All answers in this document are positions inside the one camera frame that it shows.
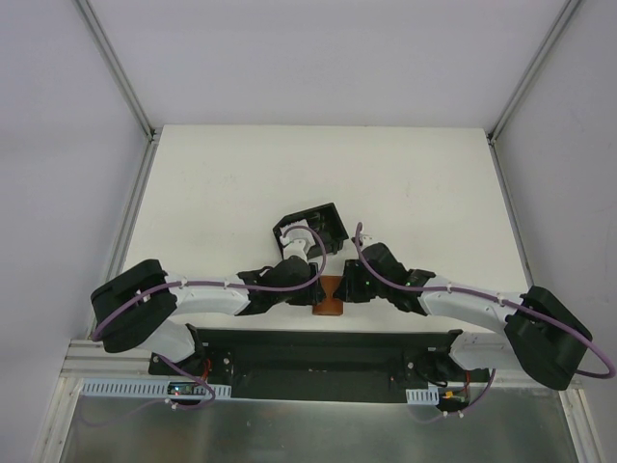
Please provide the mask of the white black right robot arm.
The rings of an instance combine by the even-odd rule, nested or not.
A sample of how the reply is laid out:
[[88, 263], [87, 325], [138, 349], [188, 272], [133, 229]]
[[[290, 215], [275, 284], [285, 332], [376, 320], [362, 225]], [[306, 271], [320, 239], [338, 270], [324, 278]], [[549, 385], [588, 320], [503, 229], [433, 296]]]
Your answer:
[[524, 293], [489, 291], [486, 297], [480, 292], [428, 270], [407, 269], [377, 242], [363, 247], [359, 259], [345, 261], [334, 298], [356, 304], [381, 298], [403, 313], [453, 318], [487, 329], [508, 340], [506, 357], [529, 377], [550, 389], [566, 390], [587, 346], [535, 315], [554, 319], [591, 340], [589, 330], [544, 287], [531, 286]]

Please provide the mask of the right aluminium side rail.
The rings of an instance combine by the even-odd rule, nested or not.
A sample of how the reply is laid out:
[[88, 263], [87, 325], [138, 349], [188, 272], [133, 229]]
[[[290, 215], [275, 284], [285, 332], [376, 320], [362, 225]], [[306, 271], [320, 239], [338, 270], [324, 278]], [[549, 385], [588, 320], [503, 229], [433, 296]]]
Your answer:
[[[531, 268], [530, 248], [526, 245], [523, 236], [523, 222], [520, 208], [515, 202], [514, 183], [508, 178], [504, 161], [498, 152], [496, 140], [487, 136], [489, 149], [493, 158], [496, 174], [500, 182], [506, 208], [510, 217], [513, 234], [517, 242], [523, 272], [529, 284], [537, 282], [538, 278]], [[589, 409], [587, 396], [583, 384], [575, 379], [572, 385], [564, 392], [559, 393], [561, 408], [564, 412], [570, 438], [573, 442], [578, 462], [603, 462], [604, 452], [597, 436], [596, 426]]]

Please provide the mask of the black plastic card box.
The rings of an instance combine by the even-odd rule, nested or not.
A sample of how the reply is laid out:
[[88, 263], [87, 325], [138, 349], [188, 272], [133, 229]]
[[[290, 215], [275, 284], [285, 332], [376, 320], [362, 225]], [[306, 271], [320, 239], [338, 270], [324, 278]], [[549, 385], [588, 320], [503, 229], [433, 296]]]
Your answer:
[[343, 225], [340, 215], [334, 203], [322, 204], [319, 206], [304, 209], [298, 212], [287, 214], [274, 226], [273, 234], [277, 240], [280, 252], [282, 253], [281, 237], [286, 231], [280, 230], [280, 225], [294, 221], [306, 219], [309, 228], [315, 231], [321, 238], [328, 255], [336, 255], [342, 250], [344, 242], [349, 235]]

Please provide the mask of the left rear aluminium post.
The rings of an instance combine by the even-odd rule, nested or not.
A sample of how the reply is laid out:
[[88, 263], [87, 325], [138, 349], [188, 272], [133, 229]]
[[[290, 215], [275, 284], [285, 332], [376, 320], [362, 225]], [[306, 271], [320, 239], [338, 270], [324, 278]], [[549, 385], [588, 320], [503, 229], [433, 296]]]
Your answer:
[[151, 123], [143, 104], [126, 74], [92, 2], [88, 0], [74, 0], [72, 4], [86, 25], [91, 39], [115, 82], [122, 99], [126, 103], [129, 112], [145, 137], [149, 141], [154, 140], [157, 135], [156, 128]]

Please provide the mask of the aluminium post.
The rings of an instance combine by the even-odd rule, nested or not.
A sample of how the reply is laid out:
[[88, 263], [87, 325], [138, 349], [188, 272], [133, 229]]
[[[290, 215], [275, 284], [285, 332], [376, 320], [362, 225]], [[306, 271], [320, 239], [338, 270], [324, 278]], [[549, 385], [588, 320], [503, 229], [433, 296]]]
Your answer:
[[88, 0], [74, 0], [72, 4], [86, 25], [91, 39], [115, 82], [122, 99], [126, 103], [129, 112], [145, 137], [149, 141], [154, 140], [157, 135], [156, 128], [151, 123], [143, 104], [126, 74], [92, 2]]
[[487, 132], [487, 140], [490, 146], [496, 143], [497, 139], [514, 116], [515, 111], [522, 103], [525, 95], [530, 91], [551, 52], [555, 49], [570, 23], [584, 4], [585, 1], [583, 0], [568, 0], [563, 2], [550, 28], [540, 41], [529, 63], [526, 65], [522, 76], [500, 111], [496, 122]]

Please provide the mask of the brown leather card holder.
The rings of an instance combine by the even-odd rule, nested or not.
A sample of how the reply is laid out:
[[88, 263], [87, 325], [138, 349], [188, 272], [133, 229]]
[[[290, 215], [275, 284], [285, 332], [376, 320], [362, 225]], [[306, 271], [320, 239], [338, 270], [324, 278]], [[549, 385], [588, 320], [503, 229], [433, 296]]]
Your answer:
[[320, 284], [324, 290], [324, 299], [312, 307], [314, 316], [342, 316], [343, 302], [335, 298], [335, 292], [341, 283], [341, 276], [322, 275]]

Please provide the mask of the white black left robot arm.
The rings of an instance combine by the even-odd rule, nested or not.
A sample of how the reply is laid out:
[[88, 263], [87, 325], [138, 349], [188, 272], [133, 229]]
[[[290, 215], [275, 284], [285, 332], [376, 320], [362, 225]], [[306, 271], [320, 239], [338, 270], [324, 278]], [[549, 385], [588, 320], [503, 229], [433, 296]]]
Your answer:
[[175, 316], [249, 316], [281, 303], [310, 306], [324, 297], [319, 283], [324, 269], [290, 257], [224, 279], [188, 280], [163, 270], [159, 260], [146, 259], [92, 293], [92, 339], [108, 353], [143, 348], [161, 354], [181, 374], [192, 375], [201, 369], [204, 354], [189, 328], [173, 322]]

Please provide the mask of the right rear aluminium post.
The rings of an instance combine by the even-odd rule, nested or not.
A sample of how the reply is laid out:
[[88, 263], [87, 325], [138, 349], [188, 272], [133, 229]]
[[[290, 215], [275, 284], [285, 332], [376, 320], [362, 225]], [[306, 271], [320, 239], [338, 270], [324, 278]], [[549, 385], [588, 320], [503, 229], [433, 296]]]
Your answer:
[[583, 0], [568, 0], [563, 2], [550, 28], [540, 41], [529, 63], [526, 65], [522, 76], [500, 111], [496, 122], [487, 132], [487, 140], [490, 146], [496, 143], [497, 139], [514, 116], [515, 111], [522, 103], [525, 95], [530, 91], [551, 52], [555, 49], [570, 23], [584, 4], [585, 1]]

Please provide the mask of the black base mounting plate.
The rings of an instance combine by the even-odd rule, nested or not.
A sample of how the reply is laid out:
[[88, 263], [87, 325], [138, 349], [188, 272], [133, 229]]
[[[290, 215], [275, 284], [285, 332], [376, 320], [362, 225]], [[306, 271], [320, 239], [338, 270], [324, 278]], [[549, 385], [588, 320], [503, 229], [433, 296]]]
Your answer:
[[234, 398], [402, 403], [409, 390], [489, 379], [486, 368], [466, 372], [450, 359], [459, 334], [200, 328], [197, 353], [179, 366]]

